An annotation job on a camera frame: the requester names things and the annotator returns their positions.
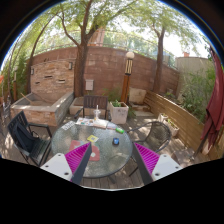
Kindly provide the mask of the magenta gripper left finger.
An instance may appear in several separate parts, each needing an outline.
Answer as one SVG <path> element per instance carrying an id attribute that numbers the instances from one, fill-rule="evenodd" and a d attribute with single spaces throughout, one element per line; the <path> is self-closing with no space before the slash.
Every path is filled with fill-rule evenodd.
<path id="1" fill-rule="evenodd" d="M 65 180 L 80 184 L 92 153 L 90 143 L 81 145 L 67 154 L 57 153 L 41 168 Z"/>

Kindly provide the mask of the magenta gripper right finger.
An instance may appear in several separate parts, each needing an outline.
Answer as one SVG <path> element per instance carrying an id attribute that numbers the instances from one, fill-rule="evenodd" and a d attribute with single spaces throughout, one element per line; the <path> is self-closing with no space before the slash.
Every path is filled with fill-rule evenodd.
<path id="1" fill-rule="evenodd" d="M 138 143 L 134 144 L 133 155 L 145 185 L 182 169 L 169 155 L 159 155 Z"/>

